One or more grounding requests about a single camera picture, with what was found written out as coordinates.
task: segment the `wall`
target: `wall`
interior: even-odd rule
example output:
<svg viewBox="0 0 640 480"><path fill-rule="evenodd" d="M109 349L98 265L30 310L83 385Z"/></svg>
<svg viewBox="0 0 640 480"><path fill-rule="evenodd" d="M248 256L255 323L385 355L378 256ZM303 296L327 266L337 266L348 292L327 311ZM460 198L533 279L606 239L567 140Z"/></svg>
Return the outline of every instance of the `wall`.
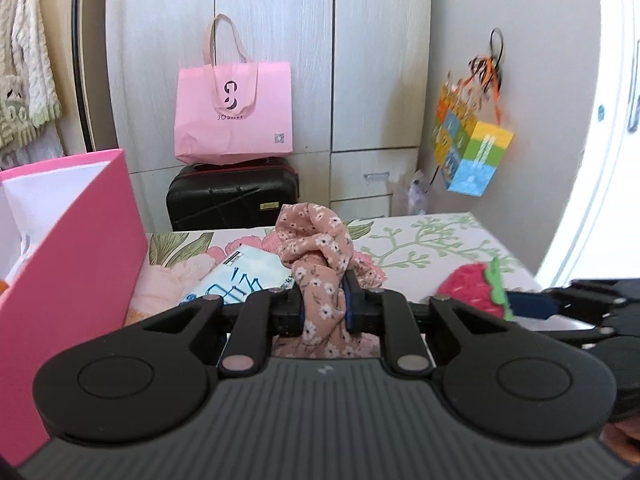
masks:
<svg viewBox="0 0 640 480"><path fill-rule="evenodd" d="M68 154L84 153L71 57L71 0L40 0L40 8L56 90L62 103L63 116L58 121L58 131Z"/></svg>
<svg viewBox="0 0 640 480"><path fill-rule="evenodd" d="M598 79L600 0L432 0L427 108L420 166L435 165L428 135L438 88L452 70L505 37L502 104L516 132L484 196L430 192L432 212L471 211L535 272L580 166Z"/></svg>

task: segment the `green leaf print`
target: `green leaf print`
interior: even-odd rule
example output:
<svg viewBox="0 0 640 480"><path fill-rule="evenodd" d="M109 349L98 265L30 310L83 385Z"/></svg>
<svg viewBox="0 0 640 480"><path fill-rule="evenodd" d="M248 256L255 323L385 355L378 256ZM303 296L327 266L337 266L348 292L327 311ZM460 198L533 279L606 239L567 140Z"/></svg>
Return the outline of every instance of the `green leaf print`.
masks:
<svg viewBox="0 0 640 480"><path fill-rule="evenodd" d="M371 231L372 225L373 222L362 225L348 226L347 229L349 230L349 234L351 235L351 240L357 240L358 238L362 238L363 236L368 235Z"/></svg>
<svg viewBox="0 0 640 480"><path fill-rule="evenodd" d="M198 254L202 254L209 248L209 244L211 243L211 239L213 238L213 232L211 233L203 233L200 235L200 238L194 240L190 244L186 244L183 248L181 248L171 259L167 262L165 267L173 267L175 264L179 264L185 260L193 256L197 256Z"/></svg>
<svg viewBox="0 0 640 480"><path fill-rule="evenodd" d="M360 250L373 258L374 264L380 269L389 269L391 267L399 267L405 269L415 266L423 269L431 263L430 256L426 253L416 256L416 251L409 251L406 256L398 253L407 248L423 248L433 251L433 255L439 258L446 258L451 254L461 256L472 262L486 261L487 258L498 258L500 272L514 272L516 268L522 264L510 254L502 254L501 249L493 246L491 240L483 240L476 247L464 247L460 238L456 236L456 230L482 229L480 223L471 214L454 214L448 218L430 218L424 217L411 225L411 231L414 239L401 240L398 237L402 233L402 229L392 229L385 227L382 229L383 234L370 234L369 238L373 240L388 240L388 250L385 252L376 248L375 254L368 247L362 247Z"/></svg>
<svg viewBox="0 0 640 480"><path fill-rule="evenodd" d="M149 265L162 265L189 233L156 233L149 241Z"/></svg>

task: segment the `drawer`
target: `drawer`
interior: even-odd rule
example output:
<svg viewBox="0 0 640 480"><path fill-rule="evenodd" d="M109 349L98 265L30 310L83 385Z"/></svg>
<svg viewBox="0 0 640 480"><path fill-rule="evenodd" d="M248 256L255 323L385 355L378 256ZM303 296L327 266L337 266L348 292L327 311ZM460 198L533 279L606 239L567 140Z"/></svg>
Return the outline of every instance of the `drawer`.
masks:
<svg viewBox="0 0 640 480"><path fill-rule="evenodd" d="M331 210L344 222L389 216L391 195L331 202Z"/></svg>
<svg viewBox="0 0 640 480"><path fill-rule="evenodd" d="M332 153L331 200L391 194L417 163L418 148Z"/></svg>

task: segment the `green leaf felt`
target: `green leaf felt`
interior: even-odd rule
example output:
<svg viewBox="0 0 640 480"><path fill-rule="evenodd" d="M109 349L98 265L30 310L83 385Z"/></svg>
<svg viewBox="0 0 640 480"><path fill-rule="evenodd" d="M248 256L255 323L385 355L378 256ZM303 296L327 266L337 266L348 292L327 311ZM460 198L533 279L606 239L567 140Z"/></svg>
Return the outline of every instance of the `green leaf felt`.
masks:
<svg viewBox="0 0 640 480"><path fill-rule="evenodd" d="M175 253L167 262L166 267L173 267L175 264L188 260L198 254L202 254L209 248L212 238L213 232L201 234L200 238L194 240L190 244L186 244L177 253Z"/></svg>
<svg viewBox="0 0 640 480"><path fill-rule="evenodd" d="M149 265L162 265L176 247L183 243L189 233L156 233L149 241Z"/></svg>
<svg viewBox="0 0 640 480"><path fill-rule="evenodd" d="M351 235L351 240L357 240L358 238L362 238L363 236L368 235L371 231L372 225L373 222L369 222L368 224L349 226L347 229L349 230L349 234Z"/></svg>

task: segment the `cabinet handle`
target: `cabinet handle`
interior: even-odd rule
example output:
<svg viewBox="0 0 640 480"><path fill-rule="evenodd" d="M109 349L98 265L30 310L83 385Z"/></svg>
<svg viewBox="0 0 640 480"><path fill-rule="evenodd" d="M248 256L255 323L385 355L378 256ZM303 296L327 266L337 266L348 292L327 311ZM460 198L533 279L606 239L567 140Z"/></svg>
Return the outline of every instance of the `cabinet handle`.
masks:
<svg viewBox="0 0 640 480"><path fill-rule="evenodd" d="M391 177L391 172L385 171L385 173L365 173L362 175L362 177L367 181L367 183L386 182Z"/></svg>

